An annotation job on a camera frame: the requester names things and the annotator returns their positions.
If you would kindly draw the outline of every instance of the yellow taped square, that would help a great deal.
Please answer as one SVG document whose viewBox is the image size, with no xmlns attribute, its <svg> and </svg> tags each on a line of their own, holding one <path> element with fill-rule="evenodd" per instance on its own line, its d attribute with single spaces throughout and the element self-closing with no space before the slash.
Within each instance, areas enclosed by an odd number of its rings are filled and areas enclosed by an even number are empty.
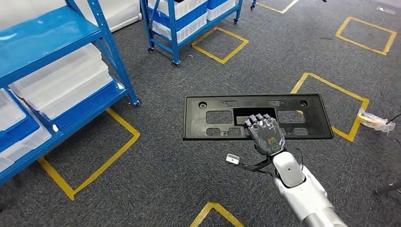
<svg viewBox="0 0 401 227">
<path fill-rule="evenodd" d="M 200 47 L 197 45 L 198 43 L 200 43 L 202 40 L 204 40 L 206 37 L 208 37 L 212 32 L 214 32 L 214 31 L 216 31 L 216 30 L 222 31 L 222 32 L 224 32 L 224 33 L 226 33 L 226 34 L 228 34 L 228 35 L 231 35 L 231 36 L 233 36 L 234 38 L 237 38 L 237 39 L 239 39 L 239 40 L 242 41 L 242 43 L 241 43 L 237 48 L 235 48 L 231 53 L 229 53 L 229 54 L 227 55 L 227 57 L 225 57 L 224 59 L 220 59 L 219 57 L 217 57 L 217 56 L 215 56 L 215 55 L 213 55 L 213 54 L 207 52 L 206 50 L 200 48 Z M 203 35 L 202 35 L 201 37 L 199 37 L 199 39 L 197 39 L 195 42 L 193 42 L 193 43 L 192 43 L 192 47 L 193 47 L 195 50 L 197 50 L 197 51 L 199 51 L 199 52 L 201 52 L 201 53 L 203 53 L 203 54 L 205 54 L 205 55 L 207 55 L 207 56 L 213 58 L 214 60 L 216 60 L 216 61 L 218 61 L 218 62 L 224 64 L 224 63 L 226 63 L 230 58 L 232 58 L 236 53 L 238 53 L 247 43 L 248 43 L 248 40 L 247 40 L 247 39 L 244 39 L 244 38 L 240 37 L 239 35 L 236 35 L 236 34 L 230 32 L 230 31 L 224 30 L 224 29 L 219 28 L 219 27 L 215 27 L 215 28 L 211 29 L 210 31 L 206 32 L 205 34 L 203 34 Z"/>
<path fill-rule="evenodd" d="M 47 174 L 56 182 L 56 184 L 67 194 L 67 196 L 73 201 L 74 195 L 84 189 L 86 186 L 91 184 L 97 177 L 100 176 L 114 161 L 116 161 L 133 143 L 137 141 L 140 133 L 132 127 L 128 122 L 126 122 L 122 117 L 120 117 L 112 109 L 108 108 L 106 110 L 118 123 L 120 123 L 125 129 L 127 129 L 133 137 L 124 144 L 111 158 L 109 158 L 100 168 L 98 168 L 88 179 L 86 179 L 78 188 L 75 190 L 68 185 L 64 178 L 53 168 L 50 163 L 48 163 L 44 157 L 38 159 L 40 165 L 45 169 Z"/>
<path fill-rule="evenodd" d="M 218 204 L 216 202 L 206 203 L 206 205 L 203 207 L 203 209 L 195 217 L 195 219 L 191 223 L 190 227 L 198 227 L 212 209 L 215 209 L 218 213 L 220 213 L 234 227 L 244 227 L 243 224 L 236 217 L 234 217 L 234 215 L 232 215 L 223 206 L 221 206 L 220 204 Z"/>
<path fill-rule="evenodd" d="M 362 98 L 362 97 L 360 97 L 360 96 L 358 96 L 358 95 L 356 95 L 356 94 L 354 94 L 354 93 L 352 93 L 350 91 L 347 91 L 347 90 L 343 89 L 342 87 L 339 87 L 339 86 L 337 86 L 337 85 L 335 85 L 335 84 L 333 84 L 333 83 L 331 83 L 331 82 L 329 82 L 329 81 L 327 81 L 327 80 L 325 80 L 325 79 L 323 79 L 323 78 L 321 78 L 321 77 L 319 77 L 319 76 L 317 76 L 317 75 L 315 75 L 313 73 L 310 73 L 310 72 L 305 72 L 301 76 L 301 79 L 299 79 L 299 81 L 295 84 L 294 88 L 291 90 L 292 94 L 295 94 L 296 92 L 298 92 L 299 88 L 302 86 L 302 84 L 305 82 L 305 80 L 306 80 L 306 78 L 308 76 L 311 76 L 311 77 L 317 79 L 318 81 L 323 82 L 324 84 L 329 85 L 330 87 L 339 90 L 340 92 L 343 92 L 343 93 L 345 93 L 345 94 L 347 94 L 347 95 L 349 95 L 349 96 L 351 96 L 353 98 L 356 98 L 357 100 L 362 102 L 361 108 L 363 110 L 366 110 L 367 105 L 369 104 L 369 99 Z M 355 135 L 357 134 L 357 131 L 358 131 L 358 128 L 359 128 L 359 120 L 358 120 L 358 118 L 356 116 L 355 117 L 355 121 L 352 124 L 351 130 L 349 131 L 348 134 L 336 129 L 333 126 L 331 128 L 332 128 L 333 132 L 335 132 L 336 134 L 338 134 L 338 135 L 346 138 L 347 140 L 353 142 L 354 138 L 355 138 Z"/>
<path fill-rule="evenodd" d="M 257 4 L 258 4 L 259 6 L 265 7 L 266 9 L 270 9 L 270 10 L 273 10 L 273 11 L 275 11 L 275 12 L 284 14 L 285 12 L 287 12 L 287 11 L 289 10 L 289 8 L 291 8 L 293 5 L 295 5 L 295 3 L 297 3 L 298 1 L 299 1 L 299 0 L 293 0 L 293 1 L 292 1 L 285 9 L 283 9 L 283 10 L 275 9 L 275 8 L 272 8 L 272 7 L 267 6 L 267 5 L 265 5 L 265 4 L 258 3 L 258 2 L 257 2 Z"/>
<path fill-rule="evenodd" d="M 386 46 L 384 47 L 384 50 L 382 50 L 382 51 L 376 50 L 376 49 L 370 48 L 370 47 L 368 47 L 368 46 L 366 46 L 366 45 L 357 43 L 357 42 L 355 42 L 355 41 L 352 41 L 352 40 L 350 40 L 350 39 L 347 39 L 347 38 L 341 36 L 342 31 L 344 30 L 345 26 L 347 26 L 347 24 L 348 24 L 348 22 L 349 22 L 350 20 L 355 20 L 355 21 L 357 21 L 357 22 L 359 22 L 359 23 L 362 23 L 362 24 L 365 24 L 365 25 L 368 25 L 368 26 L 372 26 L 372 27 L 378 28 L 378 29 L 380 29 L 380 30 L 389 32 L 391 35 L 390 35 L 389 40 L 387 41 Z M 336 32 L 336 37 L 338 37 L 338 38 L 340 38 L 340 39 L 342 39 L 342 40 L 345 40 L 345 41 L 347 41 L 347 42 L 350 42 L 350 43 L 352 43 L 352 44 L 355 44 L 355 45 L 357 45 L 357 46 L 360 46 L 360 47 L 362 47 L 362 48 L 365 48 L 365 49 L 367 49 L 367 50 L 370 50 L 370 51 L 373 51 L 373 52 L 382 54 L 382 55 L 386 55 L 387 52 L 390 50 L 390 47 L 391 47 L 391 45 L 392 45 L 392 43 L 393 43 L 393 41 L 394 41 L 396 35 L 397 35 L 397 33 L 394 32 L 394 31 L 392 31 L 392 30 L 389 30 L 389 29 L 387 29 L 387 28 L 380 27 L 380 26 L 377 26 L 377 25 L 374 25 L 374 24 L 371 24 L 371 23 L 368 23 L 368 22 L 365 22 L 365 21 L 363 21 L 363 20 L 356 19 L 356 18 L 353 18 L 353 17 L 347 17 L 347 19 L 345 19 L 345 21 L 342 23 L 342 25 L 340 26 L 340 28 L 339 28 L 338 31 Z"/>
</svg>

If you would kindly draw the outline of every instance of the white connector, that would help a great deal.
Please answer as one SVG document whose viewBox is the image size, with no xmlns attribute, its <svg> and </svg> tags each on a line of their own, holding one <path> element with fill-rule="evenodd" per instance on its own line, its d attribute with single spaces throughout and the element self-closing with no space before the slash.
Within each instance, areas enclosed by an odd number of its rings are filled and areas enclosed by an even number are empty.
<svg viewBox="0 0 401 227">
<path fill-rule="evenodd" d="M 239 159 L 240 159 L 239 156 L 235 156 L 235 155 L 232 155 L 232 154 L 227 154 L 226 162 L 232 163 L 234 165 L 238 165 L 239 164 Z"/>
</svg>

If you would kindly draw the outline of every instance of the blue metal shelf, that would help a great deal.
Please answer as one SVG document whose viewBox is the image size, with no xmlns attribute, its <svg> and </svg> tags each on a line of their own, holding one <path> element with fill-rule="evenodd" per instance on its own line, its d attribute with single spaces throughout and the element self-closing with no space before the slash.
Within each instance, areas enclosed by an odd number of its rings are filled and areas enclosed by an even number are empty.
<svg viewBox="0 0 401 227">
<path fill-rule="evenodd" d="M 0 87 L 100 38 L 102 30 L 65 6 L 0 32 Z"/>
<path fill-rule="evenodd" d="M 234 7 L 232 7 L 229 11 L 225 12 L 224 14 L 220 15 L 219 17 L 217 17 L 216 19 L 212 20 L 212 21 L 207 21 L 206 25 L 203 26 L 202 28 L 200 28 L 198 31 L 196 31 L 194 34 L 190 35 L 188 38 L 184 39 L 181 43 L 178 44 L 178 48 L 182 48 L 185 45 L 187 45 L 190 41 L 194 40 L 195 38 L 199 37 L 200 35 L 202 35 L 203 33 L 209 31 L 214 25 L 216 25 L 218 22 L 220 22 L 221 20 L 223 20 L 224 18 L 228 17 L 230 14 L 234 13 L 235 11 L 237 11 L 238 9 L 241 8 L 241 5 L 236 5 Z M 171 40 L 169 40 L 167 37 L 165 37 L 164 35 L 160 35 L 154 31 L 152 31 L 154 35 L 157 35 L 161 38 L 163 38 L 164 40 L 171 42 Z M 162 43 L 160 43 L 158 40 L 153 39 L 152 40 L 155 44 L 159 45 L 160 47 L 162 47 L 164 50 L 168 51 L 169 53 L 173 53 L 171 48 L 166 49 L 165 45 L 160 45 Z"/>
<path fill-rule="evenodd" d="M 87 113 L 74 113 L 76 119 L 56 133 L 41 119 L 52 138 L 0 172 L 0 185 L 62 143 L 123 96 L 128 96 L 133 105 L 140 104 L 98 0 L 87 0 L 98 26 L 84 18 L 74 0 L 65 1 L 65 7 L 0 31 L 0 87 L 6 87 L 86 44 L 96 43 L 125 88 L 109 94 L 110 97 L 105 95 L 104 102 L 94 104 L 96 107 Z"/>
<path fill-rule="evenodd" d="M 209 31 L 215 24 L 217 24 L 221 20 L 225 19 L 226 17 L 230 16 L 234 12 L 236 12 L 236 16 L 234 18 L 234 24 L 236 24 L 238 22 L 240 14 L 241 14 L 242 1 L 243 0 L 239 0 L 237 5 L 235 5 L 229 11 L 227 11 L 224 14 L 220 15 L 216 19 L 214 19 L 212 21 L 207 21 L 205 26 L 203 26 L 202 28 L 198 29 L 194 34 L 192 34 L 189 37 L 187 37 L 181 43 L 177 43 L 177 29 L 176 29 L 176 25 L 175 25 L 174 0 L 167 0 L 167 3 L 168 3 L 168 14 L 169 14 L 169 17 L 170 17 L 170 26 L 169 26 L 169 28 L 171 30 L 171 40 L 168 39 L 167 37 L 163 36 L 163 35 L 160 35 L 160 34 L 154 32 L 152 30 L 153 18 L 149 17 L 149 13 L 148 13 L 149 10 L 142 10 L 143 21 L 144 21 L 145 30 L 146 30 L 146 33 L 147 33 L 147 36 L 148 36 L 148 42 L 149 42 L 148 51 L 150 53 L 152 53 L 154 48 L 155 48 L 155 44 L 156 44 L 159 47 L 161 47 L 162 49 L 164 49 L 165 51 L 167 51 L 167 52 L 169 52 L 169 53 L 171 53 L 173 55 L 173 62 L 172 62 L 173 66 L 179 65 L 180 64 L 180 60 L 179 60 L 178 54 L 179 54 L 179 49 L 180 48 L 184 47 L 186 44 L 188 44 L 190 41 L 192 41 L 196 37 L 200 36 L 201 34 Z M 158 4 L 159 4 L 159 0 L 156 1 L 155 9 L 157 9 Z M 140 0 L 140 5 L 141 5 L 142 9 L 148 9 L 147 0 Z M 162 39 L 164 39 L 165 41 L 167 41 L 171 45 L 171 47 L 168 47 L 168 46 L 164 45 L 162 42 L 160 42 L 157 39 L 155 39 L 155 35 L 157 35 L 157 36 L 161 37 Z"/>
<path fill-rule="evenodd" d="M 22 158 L 18 159 L 14 164 L 0 172 L 0 185 L 4 184 L 8 179 L 12 178 L 14 175 L 19 173 L 24 168 L 28 167 L 30 164 L 35 162 L 38 158 L 45 155 L 47 152 L 55 148 L 57 145 L 62 143 L 88 122 L 97 117 L 100 113 L 105 111 L 115 102 L 120 100 L 122 97 L 127 95 L 127 90 L 122 88 L 114 96 L 109 97 L 105 102 L 101 103 L 91 111 L 90 113 L 81 116 L 73 124 L 69 125 L 66 129 L 60 130 L 58 132 L 53 132 L 51 126 L 46 126 L 48 131 L 52 134 L 52 137 L 46 141 L 44 144 L 40 145 L 38 148 L 31 150 L 28 154 L 24 155 Z"/>
</svg>

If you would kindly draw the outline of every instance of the rectangular hole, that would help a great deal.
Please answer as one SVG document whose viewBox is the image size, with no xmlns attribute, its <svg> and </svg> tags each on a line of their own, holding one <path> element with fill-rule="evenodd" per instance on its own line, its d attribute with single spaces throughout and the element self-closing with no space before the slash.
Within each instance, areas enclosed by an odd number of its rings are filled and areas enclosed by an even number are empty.
<svg viewBox="0 0 401 227">
<path fill-rule="evenodd" d="M 220 136 L 220 129 L 218 129 L 218 128 L 208 128 L 208 129 L 206 129 L 206 135 L 208 135 L 208 136 Z"/>
<path fill-rule="evenodd" d="M 308 129 L 306 129 L 306 128 L 294 128 L 293 132 L 297 136 L 307 136 L 308 135 Z"/>
<path fill-rule="evenodd" d="M 268 114 L 270 117 L 276 118 L 276 110 L 272 107 L 265 108 L 234 108 L 234 124 L 235 126 L 243 126 L 249 116 L 257 114 Z"/>
<path fill-rule="evenodd" d="M 237 101 L 226 101 L 227 107 L 237 106 Z"/>
<path fill-rule="evenodd" d="M 281 123 L 305 123 L 305 117 L 300 110 L 279 110 L 277 117 Z"/>
<path fill-rule="evenodd" d="M 228 136 L 241 136 L 241 130 L 239 128 L 229 128 Z"/>
<path fill-rule="evenodd" d="M 233 115 L 231 111 L 208 111 L 206 112 L 206 123 L 208 124 L 231 124 Z"/>
</svg>

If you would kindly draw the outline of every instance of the black plastic panel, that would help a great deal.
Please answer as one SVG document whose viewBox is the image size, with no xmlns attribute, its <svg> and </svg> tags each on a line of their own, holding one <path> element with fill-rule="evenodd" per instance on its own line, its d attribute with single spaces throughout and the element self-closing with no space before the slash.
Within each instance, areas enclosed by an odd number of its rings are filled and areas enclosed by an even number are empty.
<svg viewBox="0 0 401 227">
<path fill-rule="evenodd" d="M 232 120 L 229 120 L 230 123 L 207 123 L 207 112 L 224 112 L 227 116 L 226 111 L 231 113 L 230 119 Z M 277 118 L 278 111 L 291 111 L 289 113 L 293 115 L 289 116 L 290 121 L 295 118 L 304 119 L 304 121 L 282 123 L 280 117 Z M 285 137 L 288 140 L 333 138 L 331 125 L 319 94 L 287 94 L 187 97 L 185 100 L 183 139 L 251 140 L 245 130 L 244 121 L 252 114 L 269 114 L 276 118 L 282 130 L 285 131 Z"/>
</svg>

